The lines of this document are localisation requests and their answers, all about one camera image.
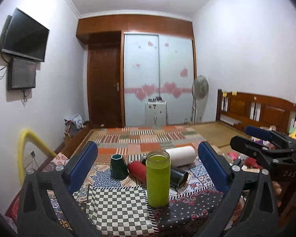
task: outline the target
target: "patterned tablecloth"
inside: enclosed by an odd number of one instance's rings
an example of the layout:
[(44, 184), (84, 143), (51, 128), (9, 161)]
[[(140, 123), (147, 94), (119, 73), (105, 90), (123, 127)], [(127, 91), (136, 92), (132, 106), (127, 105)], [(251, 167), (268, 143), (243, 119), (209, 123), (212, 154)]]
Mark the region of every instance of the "patterned tablecloth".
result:
[[(90, 197), (88, 200), (89, 186), (97, 189), (138, 188), (145, 191), (145, 186), (139, 180), (131, 177), (119, 181), (111, 178), (110, 158), (112, 154), (119, 153), (126, 161), (139, 160), (140, 157), (153, 150), (191, 145), (197, 151), (200, 142), (204, 138), (197, 134), (193, 128), (185, 126), (167, 126), (160, 129), (149, 128), (124, 128), (96, 131), (91, 134), (89, 140), (98, 145), (98, 157), (87, 175), (81, 189), (74, 193), (81, 209), (87, 215), (89, 212)], [(58, 154), (43, 171), (54, 170), (56, 165), (64, 164), (66, 157)], [(149, 217), (154, 225), (154, 234), (160, 236), (189, 236), (195, 233), (207, 219), (208, 215), (218, 205), (223, 193), (218, 192), (198, 157), (193, 164), (180, 167), (189, 173), (189, 179), (185, 185), (177, 190), (170, 190), (169, 205), (160, 209), (152, 209), (148, 206)], [(59, 222), (71, 229), (65, 219), (52, 191), (49, 191), (52, 206)], [(101, 225), (98, 228), (103, 234), (108, 231)], [(141, 231), (139, 236), (147, 236), (151, 232)]]

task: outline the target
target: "white wall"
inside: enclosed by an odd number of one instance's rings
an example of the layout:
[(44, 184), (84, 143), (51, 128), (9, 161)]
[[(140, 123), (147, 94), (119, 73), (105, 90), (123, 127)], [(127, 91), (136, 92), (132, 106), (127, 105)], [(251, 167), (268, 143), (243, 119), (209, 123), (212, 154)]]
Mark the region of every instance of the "white wall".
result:
[(210, 92), (203, 121), (215, 120), (217, 89), (296, 102), (296, 9), (290, 0), (211, 0), (193, 18), (197, 73)]
[[(64, 137), (64, 118), (81, 114), (83, 97), (82, 46), (76, 39), (78, 19), (64, 0), (4, 0), (0, 5), (0, 34), (18, 7), (50, 30), (45, 62), (36, 71), (36, 88), (23, 106), (21, 91), (6, 91), (0, 80), (0, 212), (4, 213), (20, 190), (17, 144), (22, 129), (33, 130), (52, 150)], [(0, 59), (0, 66), (5, 65)], [(27, 144), (25, 152), (32, 151)], [(46, 158), (35, 149), (37, 162)]]

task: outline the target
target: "wooden door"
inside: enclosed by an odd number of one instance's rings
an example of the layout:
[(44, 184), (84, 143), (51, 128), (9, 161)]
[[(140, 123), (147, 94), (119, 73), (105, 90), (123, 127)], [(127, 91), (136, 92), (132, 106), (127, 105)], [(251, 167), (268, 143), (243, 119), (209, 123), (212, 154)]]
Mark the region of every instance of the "wooden door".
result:
[(95, 127), (122, 127), (120, 46), (98, 45), (88, 53), (89, 118)]

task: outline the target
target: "wooden cabinet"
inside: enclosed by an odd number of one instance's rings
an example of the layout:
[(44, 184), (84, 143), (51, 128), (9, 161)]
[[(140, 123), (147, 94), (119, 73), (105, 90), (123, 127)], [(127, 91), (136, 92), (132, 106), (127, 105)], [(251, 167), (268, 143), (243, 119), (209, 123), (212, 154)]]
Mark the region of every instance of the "wooden cabinet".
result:
[(88, 43), (88, 35), (108, 31), (132, 31), (167, 34), (194, 39), (192, 22), (151, 15), (107, 15), (80, 19), (77, 37), (84, 44)]

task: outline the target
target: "door handle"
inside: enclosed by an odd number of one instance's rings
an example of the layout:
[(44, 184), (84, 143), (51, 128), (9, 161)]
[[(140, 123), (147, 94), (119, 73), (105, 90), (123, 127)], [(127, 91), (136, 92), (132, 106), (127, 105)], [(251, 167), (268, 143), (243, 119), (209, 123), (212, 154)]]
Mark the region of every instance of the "door handle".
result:
[(120, 90), (120, 83), (119, 82), (117, 82), (115, 85), (113, 85), (113, 86), (115, 86), (116, 87), (116, 89), (117, 89), (117, 91), (119, 92), (119, 90)]

